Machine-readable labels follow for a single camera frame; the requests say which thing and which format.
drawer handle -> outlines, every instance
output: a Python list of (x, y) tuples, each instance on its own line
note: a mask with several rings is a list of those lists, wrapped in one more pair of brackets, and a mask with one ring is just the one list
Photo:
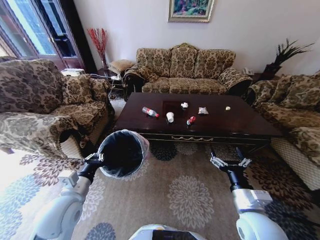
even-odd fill
[(205, 142), (210, 142), (210, 141), (213, 140), (213, 138), (204, 139), (203, 137), (194, 138), (193, 136), (192, 136), (192, 137), (189, 137), (189, 138), (184, 138), (183, 136), (181, 136), (181, 137), (171, 136), (171, 139), (173, 139), (173, 140), (184, 140), (184, 141), (205, 141)]

floor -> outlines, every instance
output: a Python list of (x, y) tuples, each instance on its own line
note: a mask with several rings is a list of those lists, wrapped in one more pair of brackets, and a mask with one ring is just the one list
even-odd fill
[[(111, 103), (118, 116), (125, 102)], [(147, 160), (131, 177), (119, 180), (98, 171), (72, 239), (127, 240), (147, 224), (197, 232), (208, 240), (239, 239), (230, 182), (210, 163), (211, 147), (221, 159), (237, 159), (229, 145), (152, 141)], [(59, 195), (59, 173), (78, 171), (83, 162), (23, 151), (0, 153), (0, 158), (6, 169), (0, 175), (0, 239), (26, 239), (41, 206)], [(251, 159), (245, 176), (274, 200), (266, 214), (291, 240), (319, 239), (320, 228), (313, 223), (320, 224), (320, 208), (303, 182), (268, 148)]]

table drawer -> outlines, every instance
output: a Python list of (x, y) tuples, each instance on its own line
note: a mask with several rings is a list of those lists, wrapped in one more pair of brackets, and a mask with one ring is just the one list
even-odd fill
[(198, 142), (198, 143), (222, 143), (222, 144), (241, 144), (241, 145), (261, 145), (268, 142), (268, 139), (251, 139), (236, 137), (214, 137), (197, 135), (173, 135), (173, 134), (152, 134), (140, 133), (148, 140)]

floral rug pattern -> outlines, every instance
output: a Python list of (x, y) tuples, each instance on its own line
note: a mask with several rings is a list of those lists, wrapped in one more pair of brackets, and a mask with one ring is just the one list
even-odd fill
[[(229, 180), (210, 163), (211, 149), (224, 160), (236, 160), (229, 145), (187, 142), (150, 143), (140, 171), (124, 180), (97, 172), (72, 239), (125, 240), (146, 224), (190, 230), (206, 239), (239, 239), (238, 219)], [(320, 237), (320, 208), (291, 168), (268, 148), (251, 156), (249, 183), (266, 190), (273, 202), (265, 207), (290, 240)], [(0, 239), (29, 238), (37, 212), (62, 189), (64, 169), (80, 171), (80, 159), (50, 159), (24, 154), (20, 169), (0, 193)]]

trash bin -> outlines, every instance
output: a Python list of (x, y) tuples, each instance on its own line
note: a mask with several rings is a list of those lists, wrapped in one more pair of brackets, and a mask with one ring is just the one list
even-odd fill
[(125, 178), (139, 170), (149, 152), (149, 142), (134, 131), (121, 130), (107, 136), (98, 154), (103, 154), (102, 173), (108, 177)]

